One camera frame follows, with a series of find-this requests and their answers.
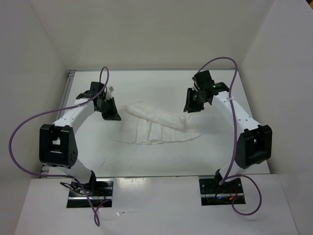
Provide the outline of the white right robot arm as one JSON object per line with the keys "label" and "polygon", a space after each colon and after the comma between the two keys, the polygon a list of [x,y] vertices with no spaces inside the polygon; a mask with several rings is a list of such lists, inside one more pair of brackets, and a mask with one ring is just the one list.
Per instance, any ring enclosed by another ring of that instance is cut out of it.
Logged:
{"label": "white right robot arm", "polygon": [[200,112],[205,103],[220,111],[234,128],[230,162],[216,171],[214,181],[217,191],[226,192],[231,187],[231,181],[240,177],[247,168],[271,157],[272,129],[254,120],[235,100],[223,82],[187,89],[185,112]]}

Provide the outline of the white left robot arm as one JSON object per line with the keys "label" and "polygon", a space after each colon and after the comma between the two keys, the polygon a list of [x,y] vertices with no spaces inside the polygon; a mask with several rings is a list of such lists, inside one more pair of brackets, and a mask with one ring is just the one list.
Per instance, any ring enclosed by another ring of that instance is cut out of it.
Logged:
{"label": "white left robot arm", "polygon": [[77,96],[75,108],[68,110],[54,123],[44,124],[40,128],[40,162],[76,178],[81,183],[80,190],[88,196],[96,193],[98,184],[95,173],[78,160],[75,134],[94,112],[99,112],[104,120],[121,121],[112,92],[113,87],[109,87],[95,100],[84,104],[96,95],[96,91],[85,91]]}

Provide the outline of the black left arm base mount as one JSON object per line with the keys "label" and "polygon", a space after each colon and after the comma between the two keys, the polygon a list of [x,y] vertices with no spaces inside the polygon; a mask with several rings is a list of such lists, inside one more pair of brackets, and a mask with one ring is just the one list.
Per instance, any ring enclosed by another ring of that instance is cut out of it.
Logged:
{"label": "black left arm base mount", "polygon": [[[88,197],[95,208],[112,207],[113,183],[113,178],[97,178],[93,190],[85,187]],[[69,189],[67,208],[73,209],[90,207],[83,190],[78,186],[77,182],[61,182],[60,184]]]}

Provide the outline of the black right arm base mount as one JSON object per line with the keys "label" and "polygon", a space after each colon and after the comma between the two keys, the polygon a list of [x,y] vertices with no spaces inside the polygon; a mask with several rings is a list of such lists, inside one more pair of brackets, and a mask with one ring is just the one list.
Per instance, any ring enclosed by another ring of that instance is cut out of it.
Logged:
{"label": "black right arm base mount", "polygon": [[219,206],[245,204],[242,182],[239,178],[219,186],[213,177],[199,178],[201,205]]}

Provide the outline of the white pleated skirt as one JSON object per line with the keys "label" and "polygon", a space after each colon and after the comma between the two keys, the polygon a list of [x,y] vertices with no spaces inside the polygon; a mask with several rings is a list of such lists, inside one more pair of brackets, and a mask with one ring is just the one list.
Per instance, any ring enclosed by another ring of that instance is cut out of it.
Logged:
{"label": "white pleated skirt", "polygon": [[126,105],[111,140],[129,144],[186,142],[200,137],[191,116],[180,116],[144,102]]}

